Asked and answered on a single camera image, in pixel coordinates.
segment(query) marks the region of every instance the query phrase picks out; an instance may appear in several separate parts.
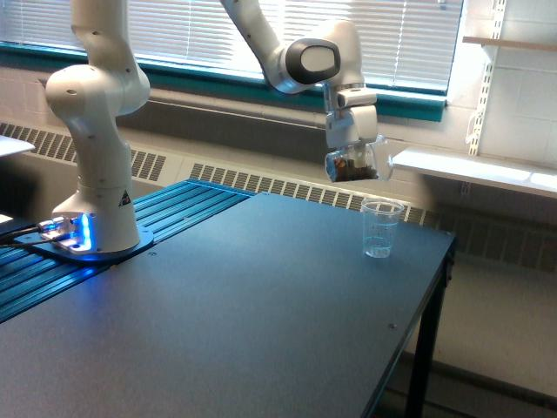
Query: radiator vent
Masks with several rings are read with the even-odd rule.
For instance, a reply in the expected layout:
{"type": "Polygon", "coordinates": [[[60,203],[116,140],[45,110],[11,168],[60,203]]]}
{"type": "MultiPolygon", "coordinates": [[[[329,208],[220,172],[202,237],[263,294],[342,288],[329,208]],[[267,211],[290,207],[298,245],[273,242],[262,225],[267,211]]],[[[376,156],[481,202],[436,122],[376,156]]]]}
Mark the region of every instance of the radiator vent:
{"type": "MultiPolygon", "coordinates": [[[[0,135],[33,144],[35,149],[31,152],[36,155],[74,164],[77,162],[76,148],[67,135],[4,123],[0,124],[0,135]]],[[[165,161],[164,155],[131,150],[131,175],[156,182],[165,161]]]]}
{"type": "MultiPolygon", "coordinates": [[[[211,165],[195,164],[193,179],[234,186],[250,192],[271,192],[323,205],[359,211],[367,197],[324,185],[291,179],[272,179],[261,174],[236,172],[211,165]]],[[[453,209],[432,212],[405,203],[401,218],[405,222],[455,233],[459,251],[490,260],[534,268],[548,273],[557,267],[557,229],[547,226],[517,226],[518,222],[492,221],[481,215],[453,209]]]]}

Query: white shelf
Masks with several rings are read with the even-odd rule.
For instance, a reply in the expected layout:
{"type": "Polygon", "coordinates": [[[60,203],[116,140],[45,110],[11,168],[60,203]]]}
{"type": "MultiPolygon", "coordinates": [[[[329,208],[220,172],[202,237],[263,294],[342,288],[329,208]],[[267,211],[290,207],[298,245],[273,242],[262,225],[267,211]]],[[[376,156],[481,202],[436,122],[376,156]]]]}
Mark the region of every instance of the white shelf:
{"type": "Polygon", "coordinates": [[[393,163],[395,169],[557,199],[557,171],[533,165],[414,147],[394,157],[393,163]]]}
{"type": "Polygon", "coordinates": [[[31,151],[34,149],[35,147],[29,142],[0,135],[0,157],[7,157],[8,155],[31,151]]]}

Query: plastic cup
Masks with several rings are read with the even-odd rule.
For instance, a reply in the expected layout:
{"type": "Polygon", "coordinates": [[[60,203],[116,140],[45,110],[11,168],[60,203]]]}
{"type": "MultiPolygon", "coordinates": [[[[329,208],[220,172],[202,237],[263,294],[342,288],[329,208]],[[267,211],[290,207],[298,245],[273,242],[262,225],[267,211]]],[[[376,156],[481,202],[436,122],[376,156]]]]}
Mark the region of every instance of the plastic cup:
{"type": "Polygon", "coordinates": [[[388,199],[364,199],[364,254],[384,259],[391,254],[404,206],[388,199]]]}

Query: teal window frame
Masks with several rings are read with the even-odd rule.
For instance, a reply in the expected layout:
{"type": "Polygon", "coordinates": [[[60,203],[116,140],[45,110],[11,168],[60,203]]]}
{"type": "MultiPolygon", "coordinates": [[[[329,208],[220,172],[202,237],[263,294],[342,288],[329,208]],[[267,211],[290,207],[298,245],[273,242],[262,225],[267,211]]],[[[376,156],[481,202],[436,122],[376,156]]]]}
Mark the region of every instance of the teal window frame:
{"type": "MultiPolygon", "coordinates": [[[[83,51],[46,46],[0,42],[0,65],[38,71],[57,71],[71,64],[86,64],[83,51]]],[[[139,66],[151,85],[195,94],[221,96],[266,105],[323,111],[323,93],[314,87],[289,96],[270,88],[263,79],[242,77],[224,71],[139,58],[139,66]]],[[[384,86],[369,84],[372,88],[384,86]]],[[[440,122],[446,108],[446,97],[437,91],[381,90],[377,94],[377,113],[383,116],[440,122]]]]}

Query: shelf bracket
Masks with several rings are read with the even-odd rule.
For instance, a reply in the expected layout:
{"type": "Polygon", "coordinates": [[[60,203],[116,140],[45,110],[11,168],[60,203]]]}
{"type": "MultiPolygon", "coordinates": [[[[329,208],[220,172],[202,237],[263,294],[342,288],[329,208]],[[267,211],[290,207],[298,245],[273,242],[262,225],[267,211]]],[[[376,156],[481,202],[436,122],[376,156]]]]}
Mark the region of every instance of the shelf bracket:
{"type": "MultiPolygon", "coordinates": [[[[503,29],[503,19],[505,18],[505,8],[507,0],[493,0],[493,30],[492,39],[500,39],[501,30],[503,29]]],[[[483,132],[484,122],[486,120],[487,102],[489,101],[489,93],[491,92],[491,83],[493,82],[493,74],[495,72],[495,64],[497,63],[498,48],[484,49],[487,54],[486,63],[481,79],[480,96],[478,98],[478,106],[473,114],[472,132],[466,136],[468,143],[468,155],[477,156],[480,150],[481,133],[483,132]]],[[[460,188],[462,196],[469,196],[472,185],[463,183],[460,188]]]]}

